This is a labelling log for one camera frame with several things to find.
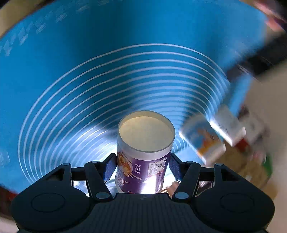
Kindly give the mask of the purple paper cup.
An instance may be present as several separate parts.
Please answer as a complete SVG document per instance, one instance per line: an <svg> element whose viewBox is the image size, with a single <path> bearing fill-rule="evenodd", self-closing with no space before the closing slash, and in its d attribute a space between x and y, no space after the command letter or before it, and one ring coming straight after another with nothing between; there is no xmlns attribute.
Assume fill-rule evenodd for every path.
<svg viewBox="0 0 287 233"><path fill-rule="evenodd" d="M154 194L161 192L176 132L165 116L136 111L118 124L118 192Z"/></svg>

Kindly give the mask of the blue yellow paper cup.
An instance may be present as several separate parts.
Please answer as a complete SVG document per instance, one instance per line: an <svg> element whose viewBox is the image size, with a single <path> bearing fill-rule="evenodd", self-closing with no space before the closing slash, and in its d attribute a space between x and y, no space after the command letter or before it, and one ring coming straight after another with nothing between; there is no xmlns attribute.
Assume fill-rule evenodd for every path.
<svg viewBox="0 0 287 233"><path fill-rule="evenodd" d="M187 119L179 135L206 166L213 164L226 151L224 142L202 114Z"/></svg>

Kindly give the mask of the white paper cup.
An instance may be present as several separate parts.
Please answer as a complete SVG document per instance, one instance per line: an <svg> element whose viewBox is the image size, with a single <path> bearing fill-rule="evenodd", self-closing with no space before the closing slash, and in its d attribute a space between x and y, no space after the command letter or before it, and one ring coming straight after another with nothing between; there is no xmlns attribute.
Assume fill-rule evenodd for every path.
<svg viewBox="0 0 287 233"><path fill-rule="evenodd" d="M244 125L232 114L226 105L209 120L211 127L231 146L234 147L246 135Z"/></svg>

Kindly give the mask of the blue silicone mat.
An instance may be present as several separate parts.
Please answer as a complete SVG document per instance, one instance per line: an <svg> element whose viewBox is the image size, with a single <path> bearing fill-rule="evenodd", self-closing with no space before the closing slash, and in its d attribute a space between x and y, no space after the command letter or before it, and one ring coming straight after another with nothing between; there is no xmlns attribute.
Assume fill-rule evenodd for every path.
<svg viewBox="0 0 287 233"><path fill-rule="evenodd" d="M134 111L176 130L222 103L237 113L251 78L226 71L263 44L265 20L240 1L55 1L21 20L1 37L1 185L104 160Z"/></svg>

